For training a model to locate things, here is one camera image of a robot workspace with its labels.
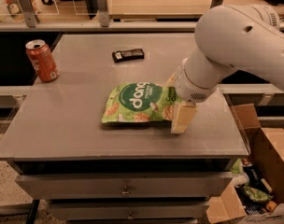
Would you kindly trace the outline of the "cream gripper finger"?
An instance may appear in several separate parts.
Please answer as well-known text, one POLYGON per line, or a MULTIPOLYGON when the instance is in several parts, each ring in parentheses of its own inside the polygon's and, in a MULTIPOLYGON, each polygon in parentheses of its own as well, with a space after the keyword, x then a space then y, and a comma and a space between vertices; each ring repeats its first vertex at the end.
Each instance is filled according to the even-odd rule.
POLYGON ((174 106, 171 133, 184 133, 197 113, 197 105, 182 101, 174 106))
POLYGON ((168 80, 166 81, 165 85, 167 87, 173 87, 175 84, 175 81, 177 79, 177 73, 173 73, 172 76, 170 78, 168 78, 168 80))

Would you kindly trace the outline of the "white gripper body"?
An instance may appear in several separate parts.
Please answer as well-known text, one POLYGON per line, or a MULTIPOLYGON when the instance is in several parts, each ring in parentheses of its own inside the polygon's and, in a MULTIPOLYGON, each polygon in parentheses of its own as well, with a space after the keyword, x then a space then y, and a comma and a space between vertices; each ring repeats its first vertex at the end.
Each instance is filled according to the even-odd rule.
POLYGON ((185 71, 185 65, 187 63, 188 59, 185 58, 175 72, 174 87, 177 96, 186 102, 202 103, 216 91, 217 86, 201 88, 190 81, 185 71))

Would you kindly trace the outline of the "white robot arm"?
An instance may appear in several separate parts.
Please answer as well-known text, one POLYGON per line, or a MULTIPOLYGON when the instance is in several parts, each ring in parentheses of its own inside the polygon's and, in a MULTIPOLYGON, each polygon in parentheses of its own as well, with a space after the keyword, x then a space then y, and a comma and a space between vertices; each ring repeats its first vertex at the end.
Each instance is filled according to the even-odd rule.
POLYGON ((217 6, 196 23, 195 47, 169 78, 181 101, 175 104, 171 132, 184 133, 197 104, 238 70, 284 91, 284 33, 273 8, 263 5, 217 6))

